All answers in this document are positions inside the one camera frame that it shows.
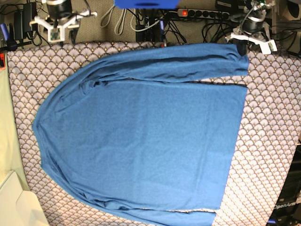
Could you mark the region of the blue long-sleeve T-shirt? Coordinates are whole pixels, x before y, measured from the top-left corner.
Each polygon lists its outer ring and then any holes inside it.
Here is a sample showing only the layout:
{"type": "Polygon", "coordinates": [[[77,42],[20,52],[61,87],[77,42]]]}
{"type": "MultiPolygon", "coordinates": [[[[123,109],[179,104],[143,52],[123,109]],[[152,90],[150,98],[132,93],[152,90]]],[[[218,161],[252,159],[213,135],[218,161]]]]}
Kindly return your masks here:
{"type": "Polygon", "coordinates": [[[193,44],[100,58],[58,85],[32,129],[43,170],[98,210],[161,226],[209,226],[235,151],[247,88],[234,44],[193,44]]]}

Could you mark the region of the black power adapter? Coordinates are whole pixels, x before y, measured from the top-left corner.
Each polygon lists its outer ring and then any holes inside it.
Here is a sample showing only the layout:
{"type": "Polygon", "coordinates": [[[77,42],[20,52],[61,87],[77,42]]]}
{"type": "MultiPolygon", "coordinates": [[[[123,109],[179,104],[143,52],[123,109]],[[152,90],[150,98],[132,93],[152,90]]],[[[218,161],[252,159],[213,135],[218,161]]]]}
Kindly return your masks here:
{"type": "Polygon", "coordinates": [[[30,25],[30,22],[37,16],[37,3],[27,2],[23,9],[14,13],[15,40],[22,41],[29,37],[33,39],[33,33],[38,30],[37,24],[30,25]]]}

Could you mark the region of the blue box at top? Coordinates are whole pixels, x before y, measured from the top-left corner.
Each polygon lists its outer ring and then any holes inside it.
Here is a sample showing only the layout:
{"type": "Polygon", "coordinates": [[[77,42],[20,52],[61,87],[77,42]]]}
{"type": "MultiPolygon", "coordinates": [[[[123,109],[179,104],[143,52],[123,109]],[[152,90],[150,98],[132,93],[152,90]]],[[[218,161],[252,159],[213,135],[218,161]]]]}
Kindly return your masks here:
{"type": "Polygon", "coordinates": [[[158,8],[174,9],[179,0],[114,0],[119,8],[158,8]]]}

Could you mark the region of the black power strip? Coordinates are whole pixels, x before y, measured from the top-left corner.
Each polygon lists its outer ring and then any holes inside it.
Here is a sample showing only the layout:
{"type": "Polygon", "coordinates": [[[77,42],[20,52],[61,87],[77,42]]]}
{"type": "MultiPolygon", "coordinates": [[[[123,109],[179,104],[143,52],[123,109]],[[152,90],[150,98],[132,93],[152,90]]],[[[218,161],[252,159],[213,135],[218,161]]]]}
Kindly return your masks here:
{"type": "Polygon", "coordinates": [[[180,8],[177,11],[179,17],[197,18],[197,19],[212,19],[212,20],[229,20],[230,14],[228,12],[210,11],[201,9],[184,9],[180,8]]]}

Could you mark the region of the fan-patterned tablecloth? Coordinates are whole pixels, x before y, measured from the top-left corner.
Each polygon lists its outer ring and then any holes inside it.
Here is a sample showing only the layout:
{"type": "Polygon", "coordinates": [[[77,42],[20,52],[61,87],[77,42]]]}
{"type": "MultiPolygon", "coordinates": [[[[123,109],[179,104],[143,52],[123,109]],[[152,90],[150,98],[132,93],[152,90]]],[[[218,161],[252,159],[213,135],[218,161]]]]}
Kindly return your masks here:
{"type": "MultiPolygon", "coordinates": [[[[154,42],[90,42],[17,50],[7,54],[17,138],[29,189],[52,226],[134,226],[136,222],[80,203],[42,170],[32,123],[48,94],[79,68],[106,55],[154,42]]],[[[264,226],[284,186],[301,133],[301,62],[250,52],[246,77],[208,83],[246,85],[248,92],[235,153],[215,226],[264,226]]]]}

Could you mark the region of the black OpenArm base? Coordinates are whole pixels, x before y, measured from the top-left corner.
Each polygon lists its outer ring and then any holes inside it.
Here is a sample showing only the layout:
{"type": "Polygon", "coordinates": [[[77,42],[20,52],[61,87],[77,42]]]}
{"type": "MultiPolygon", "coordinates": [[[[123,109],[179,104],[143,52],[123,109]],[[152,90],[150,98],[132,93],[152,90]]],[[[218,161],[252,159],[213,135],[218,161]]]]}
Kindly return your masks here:
{"type": "Polygon", "coordinates": [[[291,167],[268,226],[299,226],[301,224],[301,146],[297,145],[291,167]]]}

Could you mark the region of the white plastic bin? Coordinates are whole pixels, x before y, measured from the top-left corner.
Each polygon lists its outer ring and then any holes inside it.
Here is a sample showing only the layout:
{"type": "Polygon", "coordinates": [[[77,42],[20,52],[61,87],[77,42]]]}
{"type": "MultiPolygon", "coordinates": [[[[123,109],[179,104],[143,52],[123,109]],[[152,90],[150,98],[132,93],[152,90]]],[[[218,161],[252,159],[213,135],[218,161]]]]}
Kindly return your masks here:
{"type": "Polygon", "coordinates": [[[10,171],[0,185],[0,224],[2,226],[48,226],[35,193],[22,188],[18,175],[10,171]]]}

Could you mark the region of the blue-handled clamp left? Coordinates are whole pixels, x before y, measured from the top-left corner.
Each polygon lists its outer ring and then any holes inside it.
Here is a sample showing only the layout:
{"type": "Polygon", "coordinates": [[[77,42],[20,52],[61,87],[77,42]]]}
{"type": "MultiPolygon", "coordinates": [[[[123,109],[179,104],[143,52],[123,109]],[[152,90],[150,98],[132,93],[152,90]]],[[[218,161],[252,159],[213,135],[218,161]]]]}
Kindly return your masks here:
{"type": "Polygon", "coordinates": [[[12,24],[9,24],[9,30],[7,28],[7,25],[5,23],[0,24],[1,31],[4,36],[4,40],[6,43],[6,46],[1,47],[0,51],[15,51],[17,49],[17,42],[14,38],[14,30],[12,24]]]}

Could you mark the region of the blue-handled clamp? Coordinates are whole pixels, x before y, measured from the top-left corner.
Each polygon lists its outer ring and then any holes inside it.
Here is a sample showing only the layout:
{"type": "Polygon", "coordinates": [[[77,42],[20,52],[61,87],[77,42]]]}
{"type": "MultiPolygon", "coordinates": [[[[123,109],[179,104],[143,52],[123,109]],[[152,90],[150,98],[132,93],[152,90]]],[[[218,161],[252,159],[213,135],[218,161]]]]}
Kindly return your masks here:
{"type": "Polygon", "coordinates": [[[160,20],[159,26],[160,26],[161,42],[162,42],[161,47],[164,48],[164,47],[167,47],[164,20],[160,20]]]}
{"type": "Polygon", "coordinates": [[[4,36],[4,40],[6,43],[6,46],[1,47],[0,51],[15,51],[17,49],[17,42],[14,38],[14,30],[12,24],[9,24],[9,30],[7,28],[7,25],[5,23],[0,24],[1,31],[4,36]]]}

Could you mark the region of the blue-handled clamp centre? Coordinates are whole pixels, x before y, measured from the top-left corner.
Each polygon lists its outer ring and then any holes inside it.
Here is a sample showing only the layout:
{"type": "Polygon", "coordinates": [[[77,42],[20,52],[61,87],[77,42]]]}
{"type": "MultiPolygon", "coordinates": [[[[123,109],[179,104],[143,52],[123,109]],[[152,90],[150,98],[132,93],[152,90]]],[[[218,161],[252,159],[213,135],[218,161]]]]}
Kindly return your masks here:
{"type": "Polygon", "coordinates": [[[159,26],[160,26],[161,42],[162,42],[161,47],[164,48],[164,47],[167,47],[164,20],[160,20],[159,26]]]}

